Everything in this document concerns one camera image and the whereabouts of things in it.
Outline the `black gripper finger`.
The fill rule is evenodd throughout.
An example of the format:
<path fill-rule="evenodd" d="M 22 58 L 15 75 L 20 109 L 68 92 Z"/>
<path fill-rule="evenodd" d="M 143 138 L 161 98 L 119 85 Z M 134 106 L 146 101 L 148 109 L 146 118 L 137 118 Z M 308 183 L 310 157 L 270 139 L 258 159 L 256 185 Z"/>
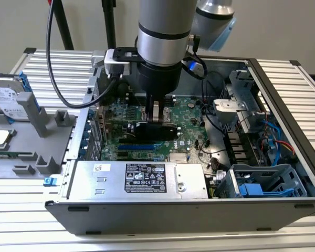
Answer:
<path fill-rule="evenodd" d="M 164 109 L 164 97 L 146 95 L 146 115 L 149 122 L 162 122 Z"/>

